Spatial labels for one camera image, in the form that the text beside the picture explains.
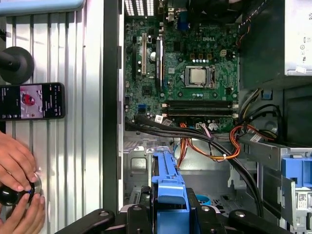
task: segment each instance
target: ribbed metal panel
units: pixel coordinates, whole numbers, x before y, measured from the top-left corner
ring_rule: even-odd
[[[61,82],[67,116],[7,122],[6,132],[28,145],[47,200],[41,233],[53,234],[102,206],[103,1],[72,13],[7,18],[6,47],[31,52],[29,83]]]

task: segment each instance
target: cpu socket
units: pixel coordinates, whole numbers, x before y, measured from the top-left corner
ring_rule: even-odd
[[[215,68],[189,66],[185,68],[184,84],[187,88],[213,88]]]

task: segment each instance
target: cable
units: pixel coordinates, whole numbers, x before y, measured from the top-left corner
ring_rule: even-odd
[[[132,124],[128,121],[126,121],[126,124],[137,130],[141,131],[147,134],[159,136],[159,137],[179,137],[179,138],[197,138],[200,140],[203,140],[207,143],[210,143],[212,146],[214,146],[218,151],[220,151],[222,154],[225,155],[232,155],[232,153],[227,150],[225,147],[223,147],[220,143],[213,141],[211,138],[208,138],[207,136],[203,135],[200,131],[194,131],[192,129],[181,129],[177,127],[168,127],[162,124],[160,125],[160,129],[174,129],[175,131],[169,131],[169,130],[158,130],[158,129],[151,129],[151,128],[146,128],[142,126],[137,126],[135,124]],[[228,160],[229,163],[233,166],[235,170],[239,173],[239,175],[243,178],[247,186],[250,188],[251,193],[254,197],[255,204],[256,204],[256,210],[257,214],[260,217],[263,217],[263,202],[259,193],[259,190],[257,188],[257,185],[253,179],[253,177],[250,175],[250,173],[247,171],[247,169],[241,164],[241,162],[237,158],[232,158]]]

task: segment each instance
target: phone screen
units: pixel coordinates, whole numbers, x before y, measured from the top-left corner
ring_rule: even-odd
[[[61,83],[0,86],[0,120],[62,118],[64,86]]]

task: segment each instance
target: hand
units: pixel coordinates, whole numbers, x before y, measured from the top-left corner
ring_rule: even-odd
[[[0,221],[1,234],[38,234],[41,231],[45,219],[44,197],[35,194],[26,210],[28,199],[29,194],[25,194],[6,222]]]
[[[29,191],[29,181],[37,180],[34,171],[36,163],[29,150],[0,132],[0,182],[18,192]]]

